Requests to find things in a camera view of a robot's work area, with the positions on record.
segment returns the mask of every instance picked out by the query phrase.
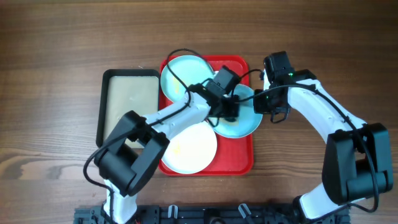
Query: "wooden table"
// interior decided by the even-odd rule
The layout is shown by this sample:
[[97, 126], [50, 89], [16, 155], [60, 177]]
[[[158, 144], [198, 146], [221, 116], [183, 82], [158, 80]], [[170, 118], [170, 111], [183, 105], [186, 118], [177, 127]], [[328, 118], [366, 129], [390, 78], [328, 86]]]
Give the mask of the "wooden table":
[[[389, 129], [398, 170], [397, 1], [54, 2], [0, 2], [0, 223], [71, 223], [74, 208], [99, 205], [105, 191], [81, 170], [96, 148], [103, 72], [158, 69], [181, 47], [241, 55], [251, 68], [286, 50], [347, 110]], [[280, 124], [265, 116], [253, 136], [247, 175], [157, 171], [137, 201], [290, 202], [320, 183], [325, 143], [297, 111]], [[397, 189], [375, 214], [352, 209], [353, 223], [398, 223]]]

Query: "tray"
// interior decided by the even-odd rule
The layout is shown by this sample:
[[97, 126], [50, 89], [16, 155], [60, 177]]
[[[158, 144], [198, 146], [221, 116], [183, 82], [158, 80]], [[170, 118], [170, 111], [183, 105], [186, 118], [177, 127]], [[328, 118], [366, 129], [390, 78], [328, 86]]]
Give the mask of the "tray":
[[[243, 75], [249, 68], [242, 57], [236, 55], [204, 55], [203, 56], [213, 67], [214, 71], [218, 71], [223, 65]], [[160, 66], [160, 73], [166, 65], [164, 60]], [[249, 86], [249, 75], [245, 76], [241, 84]], [[159, 109], [163, 109], [172, 102], [167, 99], [163, 91], [159, 91]], [[217, 152], [211, 164], [204, 170], [196, 174], [179, 174], [170, 170], [162, 161], [159, 163], [159, 169], [167, 175], [172, 176], [205, 176], [205, 175], [244, 175], [249, 172], [253, 166], [253, 140], [252, 135], [244, 138], [229, 139], [216, 134]]]

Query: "wood surface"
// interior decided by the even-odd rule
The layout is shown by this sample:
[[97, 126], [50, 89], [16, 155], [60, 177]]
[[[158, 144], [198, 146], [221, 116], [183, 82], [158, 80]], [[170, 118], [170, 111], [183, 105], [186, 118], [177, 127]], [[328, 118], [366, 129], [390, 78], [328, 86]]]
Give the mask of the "wood surface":
[[[158, 69], [181, 47], [240, 55], [251, 68], [286, 50], [348, 111], [388, 128], [398, 183], [397, 1], [30, 3], [0, 1], [0, 223], [71, 223], [74, 208], [99, 205], [105, 191], [81, 170], [96, 148], [102, 74]], [[256, 76], [251, 83], [262, 86]], [[253, 136], [247, 175], [157, 171], [137, 201], [290, 202], [321, 182], [325, 143], [297, 111], [280, 124], [265, 116]], [[398, 223], [398, 188], [381, 195], [376, 213], [351, 212], [353, 223]]]

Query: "black mounting base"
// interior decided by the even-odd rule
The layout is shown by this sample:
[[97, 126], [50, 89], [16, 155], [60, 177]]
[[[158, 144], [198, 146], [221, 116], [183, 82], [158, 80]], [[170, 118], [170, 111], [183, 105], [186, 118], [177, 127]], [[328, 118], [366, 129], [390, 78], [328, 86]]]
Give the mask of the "black mounting base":
[[[138, 206], [135, 216], [128, 224], [293, 224], [287, 216], [291, 204], [248, 206], [250, 220], [244, 219], [238, 206], [234, 207], [159, 207]], [[73, 224], [109, 224], [101, 206], [75, 210]], [[342, 210], [316, 224], [350, 224], [349, 210]]]

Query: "plate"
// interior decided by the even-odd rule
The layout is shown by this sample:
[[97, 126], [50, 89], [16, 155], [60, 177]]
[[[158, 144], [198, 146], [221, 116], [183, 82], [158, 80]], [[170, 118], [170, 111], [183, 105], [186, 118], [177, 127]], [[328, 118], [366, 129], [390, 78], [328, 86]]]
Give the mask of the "plate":
[[[179, 56], [171, 60], [169, 66], [187, 86], [214, 77], [214, 71], [207, 62], [194, 55]], [[160, 86], [164, 95], [172, 102], [178, 101], [185, 94], [184, 86], [171, 74], [167, 66], [162, 70]]]
[[194, 174], [212, 162], [216, 151], [216, 134], [204, 121], [190, 126], [172, 138], [162, 161], [174, 172]]
[[[252, 88], [242, 84], [238, 84], [234, 91], [234, 95], [238, 95], [240, 100], [253, 94]], [[226, 138], [242, 138], [256, 130], [261, 123], [261, 119], [262, 114], [254, 112], [253, 99], [250, 99], [239, 104], [239, 116], [235, 122], [220, 118], [217, 127], [213, 129], [217, 134]], [[213, 124], [217, 122], [217, 118], [210, 118], [210, 120]]]

